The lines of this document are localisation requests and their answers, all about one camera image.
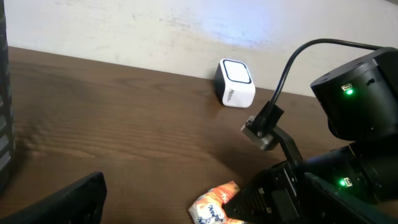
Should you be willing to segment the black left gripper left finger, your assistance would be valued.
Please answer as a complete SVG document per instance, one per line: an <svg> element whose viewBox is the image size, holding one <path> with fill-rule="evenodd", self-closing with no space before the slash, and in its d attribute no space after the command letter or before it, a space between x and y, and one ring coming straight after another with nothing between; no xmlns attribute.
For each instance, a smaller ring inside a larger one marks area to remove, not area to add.
<svg viewBox="0 0 398 224"><path fill-rule="evenodd" d="M106 196L104 174L94 172L29 207L1 218L1 224L100 223Z"/></svg>

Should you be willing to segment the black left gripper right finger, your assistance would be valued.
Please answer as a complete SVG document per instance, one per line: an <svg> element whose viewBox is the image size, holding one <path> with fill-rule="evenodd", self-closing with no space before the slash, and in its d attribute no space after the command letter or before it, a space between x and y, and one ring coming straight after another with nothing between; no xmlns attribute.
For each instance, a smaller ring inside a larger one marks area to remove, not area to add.
<svg viewBox="0 0 398 224"><path fill-rule="evenodd" d="M397 223L396 218L309 172L298 185L298 197L309 223Z"/></svg>

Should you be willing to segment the small orange snack packet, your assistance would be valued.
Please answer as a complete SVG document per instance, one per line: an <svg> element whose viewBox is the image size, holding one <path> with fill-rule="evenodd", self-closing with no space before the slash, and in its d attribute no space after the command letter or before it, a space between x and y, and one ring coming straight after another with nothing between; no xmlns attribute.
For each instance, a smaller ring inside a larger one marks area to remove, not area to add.
<svg viewBox="0 0 398 224"><path fill-rule="evenodd" d="M244 224L245 221L228 218L222 206L228 203L240 188L234 181L219 185L197 198L188 209L195 224Z"/></svg>

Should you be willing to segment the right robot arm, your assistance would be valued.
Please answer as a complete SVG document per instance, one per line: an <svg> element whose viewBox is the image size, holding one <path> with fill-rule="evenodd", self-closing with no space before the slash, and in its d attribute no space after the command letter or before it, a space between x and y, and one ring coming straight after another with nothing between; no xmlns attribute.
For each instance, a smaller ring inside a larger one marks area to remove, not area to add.
<svg viewBox="0 0 398 224"><path fill-rule="evenodd" d="M397 199L397 49L382 47L311 84L330 132L347 146L305 160L273 106L243 132L285 161L260 171L229 202L227 217L249 223L396 223L376 204Z"/></svg>

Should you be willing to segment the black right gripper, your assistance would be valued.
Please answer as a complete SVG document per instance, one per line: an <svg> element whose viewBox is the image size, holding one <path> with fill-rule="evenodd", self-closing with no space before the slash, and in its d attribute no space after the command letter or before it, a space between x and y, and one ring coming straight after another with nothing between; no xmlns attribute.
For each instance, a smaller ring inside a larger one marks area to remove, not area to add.
<svg viewBox="0 0 398 224"><path fill-rule="evenodd" d="M305 223L288 161L260 171L222 208L228 218L247 223Z"/></svg>

